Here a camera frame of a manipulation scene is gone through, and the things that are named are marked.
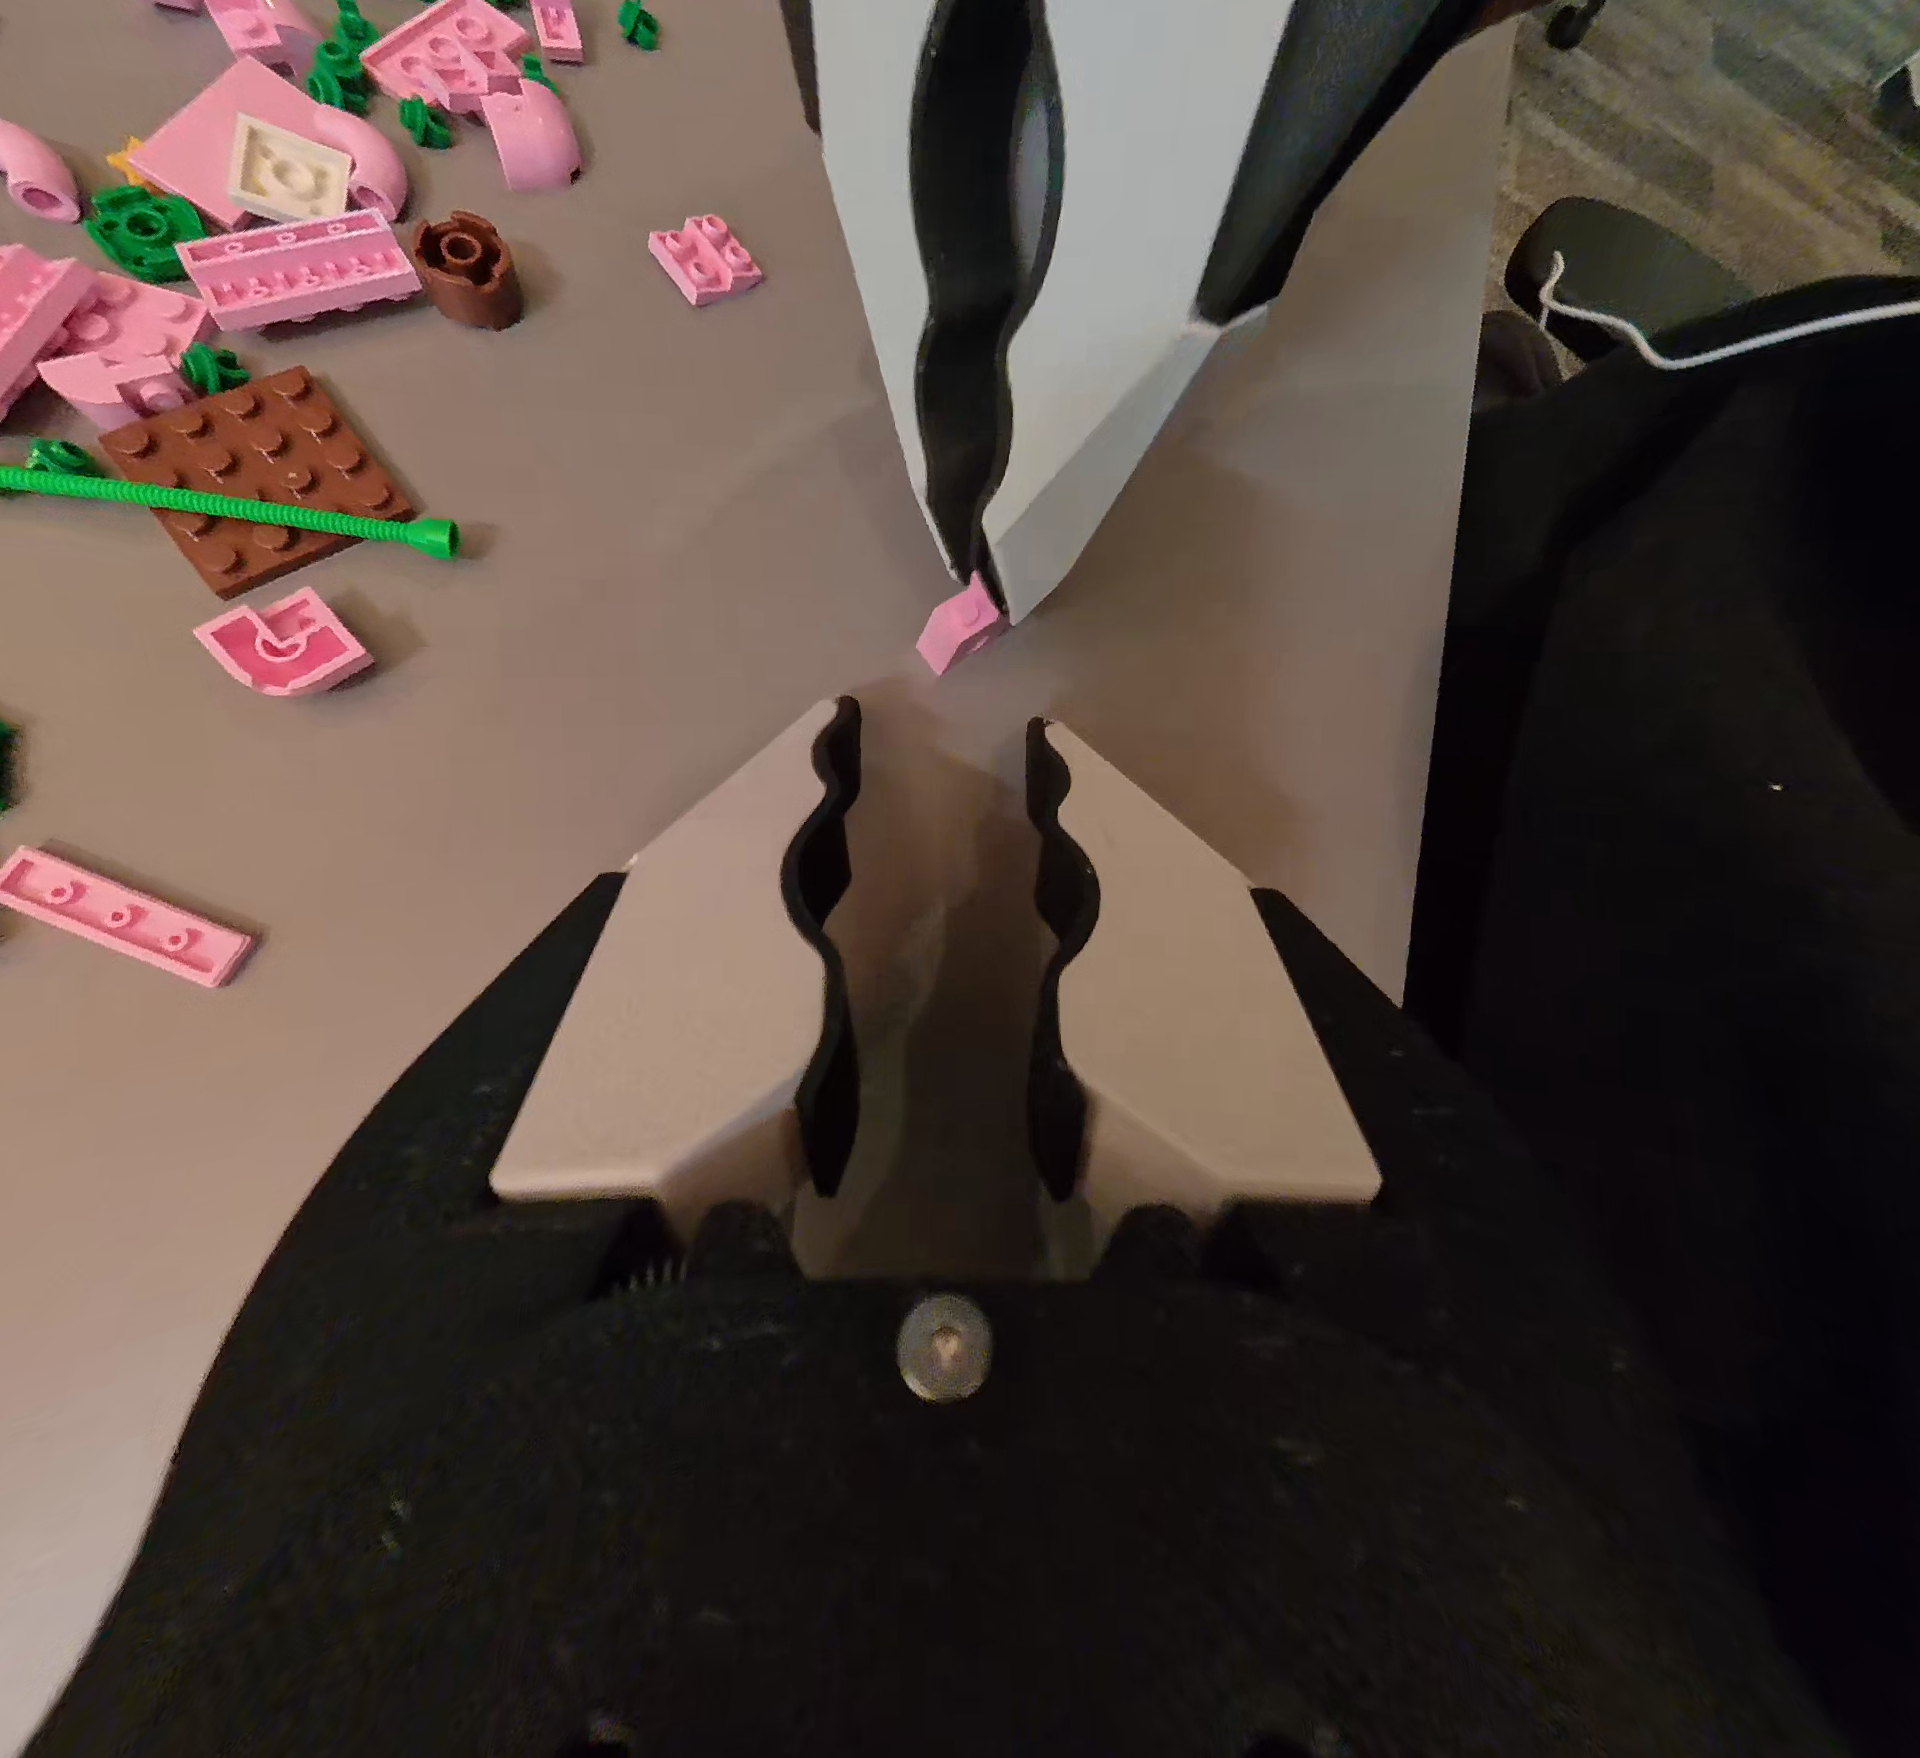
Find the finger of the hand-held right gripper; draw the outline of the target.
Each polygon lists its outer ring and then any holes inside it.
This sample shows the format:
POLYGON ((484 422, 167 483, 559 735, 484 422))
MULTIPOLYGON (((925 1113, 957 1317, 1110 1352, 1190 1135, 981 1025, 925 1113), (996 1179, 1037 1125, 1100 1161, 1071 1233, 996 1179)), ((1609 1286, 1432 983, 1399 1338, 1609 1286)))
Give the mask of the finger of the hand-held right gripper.
POLYGON ((949 570, 996 580, 1028 0, 812 0, 834 204, 909 485, 949 570))
POLYGON ((1198 285, 1296 0, 1044 0, 1046 268, 981 531, 1010 621, 1073 570, 1221 339, 1198 285))

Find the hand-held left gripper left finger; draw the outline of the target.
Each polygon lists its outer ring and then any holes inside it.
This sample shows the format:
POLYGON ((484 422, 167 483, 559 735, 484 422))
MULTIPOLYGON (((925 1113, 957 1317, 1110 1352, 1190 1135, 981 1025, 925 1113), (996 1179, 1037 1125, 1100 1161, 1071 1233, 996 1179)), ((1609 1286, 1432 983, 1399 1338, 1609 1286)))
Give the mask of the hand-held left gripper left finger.
POLYGON ((839 1192, 859 1068, 830 917, 852 883, 862 709, 809 708, 627 861, 490 1170, 503 1202, 839 1192))

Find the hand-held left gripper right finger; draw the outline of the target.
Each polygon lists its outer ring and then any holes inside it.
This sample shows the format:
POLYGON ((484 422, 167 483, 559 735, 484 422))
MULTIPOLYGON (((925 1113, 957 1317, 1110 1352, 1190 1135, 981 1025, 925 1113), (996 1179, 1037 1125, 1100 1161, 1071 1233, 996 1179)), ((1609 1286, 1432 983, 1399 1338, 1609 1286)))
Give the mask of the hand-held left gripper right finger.
POLYGON ((1024 804, 1054 944, 1024 1083, 1046 1197, 1091 1228, 1369 1207, 1380 1162, 1245 873, 1059 719, 1027 724, 1024 804))

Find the small pink toy brick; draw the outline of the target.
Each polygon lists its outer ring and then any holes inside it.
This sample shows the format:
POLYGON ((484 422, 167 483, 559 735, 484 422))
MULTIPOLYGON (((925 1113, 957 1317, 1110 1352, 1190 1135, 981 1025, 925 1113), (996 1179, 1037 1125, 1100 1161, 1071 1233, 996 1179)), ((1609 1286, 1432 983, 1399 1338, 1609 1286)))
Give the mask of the small pink toy brick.
POLYGON ((977 570, 953 597, 928 614, 915 650, 935 675, 947 675, 957 663, 991 645, 1010 626, 988 580, 977 570))

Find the pink square toy plate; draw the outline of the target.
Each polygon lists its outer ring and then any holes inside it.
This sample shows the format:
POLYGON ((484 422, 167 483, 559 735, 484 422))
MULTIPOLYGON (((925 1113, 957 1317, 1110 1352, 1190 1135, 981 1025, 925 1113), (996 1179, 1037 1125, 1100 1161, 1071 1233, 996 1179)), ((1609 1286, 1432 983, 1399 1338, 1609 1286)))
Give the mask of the pink square toy plate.
POLYGON ((753 253, 715 214, 695 214, 678 228, 651 230, 647 252, 695 309, 753 290, 764 278, 753 253))

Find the pile of pink green toy bricks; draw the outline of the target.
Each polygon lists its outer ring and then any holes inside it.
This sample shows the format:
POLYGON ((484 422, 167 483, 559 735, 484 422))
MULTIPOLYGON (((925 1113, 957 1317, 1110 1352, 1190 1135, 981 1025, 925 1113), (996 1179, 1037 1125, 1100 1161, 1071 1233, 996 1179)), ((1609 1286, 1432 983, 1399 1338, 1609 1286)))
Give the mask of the pile of pink green toy bricks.
POLYGON ((686 699, 689 614, 660 531, 696 492, 670 444, 660 339, 689 311, 647 257, 623 109, 655 50, 586 50, 581 0, 4 0, 4 117, 71 141, 154 132, 173 182, 119 225, 179 234, 175 282, 114 271, 76 228, 4 252, 4 345, 80 316, 60 374, 21 360, 4 466, 76 424, 76 473, 117 480, 104 434, 306 369, 418 504, 463 528, 453 562, 350 539, 219 598, 139 506, 4 494, 4 1042, 55 1016, 98 1045, 165 1025, 265 1025, 273 999, 346 986, 388 1006, 519 937, 519 900, 612 865, 686 699), (352 207, 276 224, 229 199, 236 115, 352 157, 352 207), (179 231, 175 201, 197 230, 179 231), (512 250, 524 316, 468 331, 414 266, 421 219, 472 209, 512 250), (267 697, 194 638, 234 606, 314 588, 370 646, 337 690, 267 697))

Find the brown round toy brick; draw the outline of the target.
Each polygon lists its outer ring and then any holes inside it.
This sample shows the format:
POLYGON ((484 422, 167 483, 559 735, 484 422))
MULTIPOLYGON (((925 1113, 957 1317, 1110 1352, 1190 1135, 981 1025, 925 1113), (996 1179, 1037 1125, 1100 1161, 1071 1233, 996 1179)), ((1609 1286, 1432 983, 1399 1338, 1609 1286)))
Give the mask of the brown round toy brick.
POLYGON ((509 331, 524 316, 517 262, 493 219, 453 209, 421 219, 409 252, 425 295, 451 323, 468 331, 509 331))

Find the pink curved toy tile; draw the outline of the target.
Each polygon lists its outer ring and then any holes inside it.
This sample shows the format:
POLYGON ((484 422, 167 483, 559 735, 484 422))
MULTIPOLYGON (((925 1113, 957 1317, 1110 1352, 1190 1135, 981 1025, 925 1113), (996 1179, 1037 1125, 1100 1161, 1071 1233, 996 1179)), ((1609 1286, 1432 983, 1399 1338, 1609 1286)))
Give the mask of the pink curved toy tile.
POLYGON ((374 666, 370 646, 310 587, 224 611, 194 626, 194 638, 233 681, 267 697, 324 694, 374 666))

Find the white square toy plate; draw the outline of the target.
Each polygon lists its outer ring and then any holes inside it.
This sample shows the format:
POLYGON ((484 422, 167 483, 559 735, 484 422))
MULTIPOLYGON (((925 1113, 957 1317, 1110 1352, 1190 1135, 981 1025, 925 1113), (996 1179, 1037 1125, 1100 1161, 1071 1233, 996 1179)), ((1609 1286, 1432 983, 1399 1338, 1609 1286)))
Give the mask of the white square toy plate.
POLYGON ((352 207, 350 152, 254 115, 236 115, 229 199, 276 224, 336 217, 352 207))

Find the green flexible toy rod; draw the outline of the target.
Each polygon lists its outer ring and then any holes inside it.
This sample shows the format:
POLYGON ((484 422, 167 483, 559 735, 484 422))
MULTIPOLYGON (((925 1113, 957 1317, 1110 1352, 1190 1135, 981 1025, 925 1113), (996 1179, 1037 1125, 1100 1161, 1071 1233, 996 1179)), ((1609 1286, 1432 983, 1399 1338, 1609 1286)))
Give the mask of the green flexible toy rod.
POLYGON ((154 511, 197 514, 214 519, 273 523, 350 539, 400 543, 442 562, 456 560, 465 550, 463 528, 445 517, 393 521, 300 504, 226 497, 183 488, 13 466, 2 468, 2 492, 22 497, 111 501, 154 511))

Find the brown square toy plate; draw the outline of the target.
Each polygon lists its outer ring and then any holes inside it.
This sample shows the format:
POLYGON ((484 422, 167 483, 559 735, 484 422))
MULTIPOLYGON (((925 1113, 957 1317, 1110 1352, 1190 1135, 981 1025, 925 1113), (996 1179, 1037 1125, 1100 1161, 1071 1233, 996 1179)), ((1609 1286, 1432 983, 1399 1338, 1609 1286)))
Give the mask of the brown square toy plate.
MULTIPOLYGON (((104 434, 122 482, 271 501, 378 521, 409 521, 418 504, 306 369, 257 377, 104 434)), ((158 510, 196 577, 223 601, 276 582, 350 545, 350 537, 274 521, 158 510)))

